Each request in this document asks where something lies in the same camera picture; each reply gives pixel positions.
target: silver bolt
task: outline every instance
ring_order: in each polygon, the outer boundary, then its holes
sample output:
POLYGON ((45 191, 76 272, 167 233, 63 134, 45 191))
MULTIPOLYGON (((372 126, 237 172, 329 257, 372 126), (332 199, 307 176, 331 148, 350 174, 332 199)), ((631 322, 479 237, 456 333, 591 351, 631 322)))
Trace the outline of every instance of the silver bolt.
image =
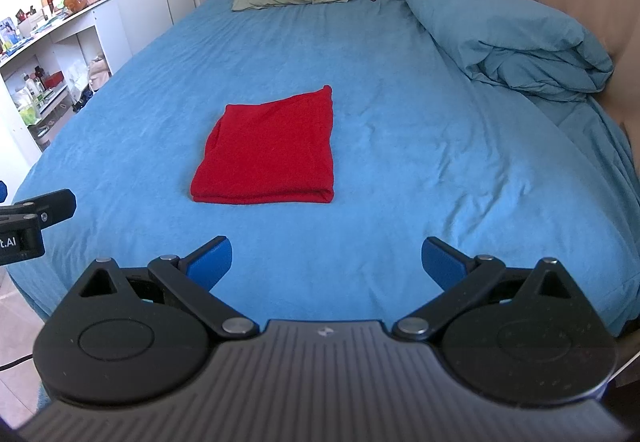
POLYGON ((232 317, 222 324, 222 329, 228 334, 246 334, 254 328, 254 322, 246 317, 232 317))
POLYGON ((410 336, 419 336, 429 330, 429 322, 421 317, 405 317, 398 322, 398 329, 410 336))

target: tile floor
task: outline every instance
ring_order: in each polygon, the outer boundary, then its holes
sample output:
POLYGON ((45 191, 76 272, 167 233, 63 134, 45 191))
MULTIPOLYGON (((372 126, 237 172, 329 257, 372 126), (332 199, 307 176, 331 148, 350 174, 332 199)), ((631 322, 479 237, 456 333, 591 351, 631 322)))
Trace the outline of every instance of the tile floor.
MULTIPOLYGON (((42 321, 0 267, 0 365, 33 352, 42 321)), ((12 427, 36 411, 40 378, 33 361, 0 372, 0 416, 12 427)))

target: rolled comforter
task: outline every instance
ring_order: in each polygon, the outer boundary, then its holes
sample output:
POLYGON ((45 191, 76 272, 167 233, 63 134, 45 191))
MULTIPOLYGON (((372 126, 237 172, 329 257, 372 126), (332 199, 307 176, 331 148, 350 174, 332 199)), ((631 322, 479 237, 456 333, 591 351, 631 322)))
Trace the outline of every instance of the rolled comforter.
POLYGON ((534 0, 406 0, 470 79, 569 101, 604 89, 613 72, 597 38, 534 0))

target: blue bed sheet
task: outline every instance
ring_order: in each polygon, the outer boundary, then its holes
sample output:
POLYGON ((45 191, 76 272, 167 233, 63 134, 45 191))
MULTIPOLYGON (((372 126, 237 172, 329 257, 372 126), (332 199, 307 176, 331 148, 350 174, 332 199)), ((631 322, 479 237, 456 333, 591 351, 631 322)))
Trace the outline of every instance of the blue bed sheet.
POLYGON ((17 199, 63 187, 78 198, 73 219, 44 231, 45 256, 9 268, 43 315, 95 257, 140 266, 216 235, 234 260, 215 294, 261 324, 391 323, 440 292, 420 265, 429 235, 519 267, 558 257, 613 332, 638 315, 638 179, 593 100, 542 108, 472 82, 404 0, 242 13, 231 3, 208 0, 137 54, 21 186, 17 199), (192 202, 225 104, 324 84, 331 204, 192 202))

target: red towel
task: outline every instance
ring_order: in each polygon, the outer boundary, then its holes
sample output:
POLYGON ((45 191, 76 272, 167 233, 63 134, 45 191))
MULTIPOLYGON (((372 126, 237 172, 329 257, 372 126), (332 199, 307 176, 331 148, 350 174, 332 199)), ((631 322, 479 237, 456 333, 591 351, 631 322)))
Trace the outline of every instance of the red towel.
POLYGON ((191 182, 196 202, 329 203, 331 87, 262 105, 227 105, 191 182))

